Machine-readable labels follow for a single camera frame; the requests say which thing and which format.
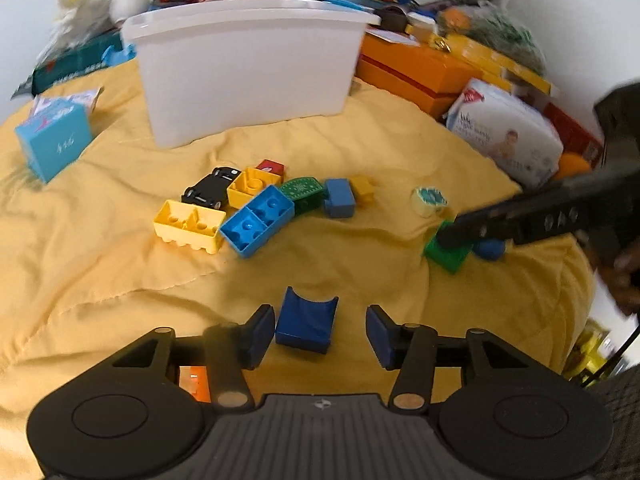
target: white round object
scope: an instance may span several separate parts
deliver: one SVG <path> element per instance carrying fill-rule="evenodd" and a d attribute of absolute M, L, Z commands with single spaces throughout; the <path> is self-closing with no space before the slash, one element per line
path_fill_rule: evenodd
<path fill-rule="evenodd" d="M 120 28 L 131 16 L 137 16 L 149 10 L 151 0 L 111 0 L 109 16 L 113 25 Z"/>

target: green building block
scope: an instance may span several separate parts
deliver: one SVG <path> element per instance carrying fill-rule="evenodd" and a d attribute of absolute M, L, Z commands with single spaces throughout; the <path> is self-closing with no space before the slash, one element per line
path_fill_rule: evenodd
<path fill-rule="evenodd" d="M 438 231 L 442 229 L 443 226 L 451 223 L 452 222 L 445 220 L 440 224 L 440 227 L 438 227 Z M 451 274 L 455 274 L 458 272 L 458 269 L 465 261 L 466 256 L 471 252 L 472 248 L 473 245 L 465 245 L 455 249 L 443 249 L 434 235 L 431 241 L 429 241 L 429 243 L 424 247 L 424 255 L 437 264 L 443 266 Z"/>
<path fill-rule="evenodd" d="M 324 187 L 312 176 L 287 180 L 280 191 L 295 204 L 296 216 L 318 209 L 324 201 Z"/>

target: light blue box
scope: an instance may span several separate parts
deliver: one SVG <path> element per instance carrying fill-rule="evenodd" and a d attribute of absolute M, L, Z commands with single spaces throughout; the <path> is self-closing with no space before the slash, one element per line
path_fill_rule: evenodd
<path fill-rule="evenodd" d="M 80 156 L 93 140 L 82 105 L 55 102 L 15 129 L 27 165 L 48 182 Z"/>
<path fill-rule="evenodd" d="M 294 203 L 275 186 L 267 186 L 229 220 L 220 232 L 248 258 L 294 217 Z"/>

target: orange round object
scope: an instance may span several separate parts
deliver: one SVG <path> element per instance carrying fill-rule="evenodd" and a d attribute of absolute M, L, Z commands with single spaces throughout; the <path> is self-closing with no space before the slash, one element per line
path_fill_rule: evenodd
<path fill-rule="evenodd" d="M 558 160 L 558 172 L 551 177 L 551 180 L 561 180 L 568 176 L 581 173 L 589 173 L 591 166 L 577 153 L 564 152 Z"/>
<path fill-rule="evenodd" d="M 443 10 L 441 17 L 447 24 L 447 27 L 456 32 L 464 32 L 471 28 L 471 19 L 463 10 L 457 9 L 456 7 Z"/>

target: yellow fabric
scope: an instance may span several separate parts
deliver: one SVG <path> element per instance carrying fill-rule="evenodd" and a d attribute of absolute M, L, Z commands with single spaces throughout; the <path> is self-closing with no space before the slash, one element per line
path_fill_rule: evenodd
<path fill-rule="evenodd" d="M 511 194 L 494 164 L 415 105 L 354 82 L 344 113 L 235 128 L 158 150 L 135 62 L 49 91 L 104 85 L 80 159 L 44 186 L 25 166 L 14 127 L 0 129 L 0 479 L 36 479 L 25 438 L 28 413 L 54 388 L 156 326 L 194 335 L 220 320 L 244 322 L 262 303 L 279 309 L 287 285 L 310 300 L 339 296 L 327 355 L 272 344 L 246 374 L 263 392 L 370 392 L 387 396 L 364 330 L 380 304 L 397 322 L 441 335 L 491 330 L 560 370 L 584 326 L 592 295 L 588 264 L 571 237 L 511 248 L 497 263 L 471 255 L 447 274 L 422 256 L 433 221 L 415 214 L 416 186 L 439 188 L 455 211 Z M 370 176 L 376 199 L 352 219 L 295 218 L 241 260 L 164 243 L 152 219 L 215 166 L 264 158 L 287 177 Z M 434 400 L 459 384 L 438 374 Z"/>

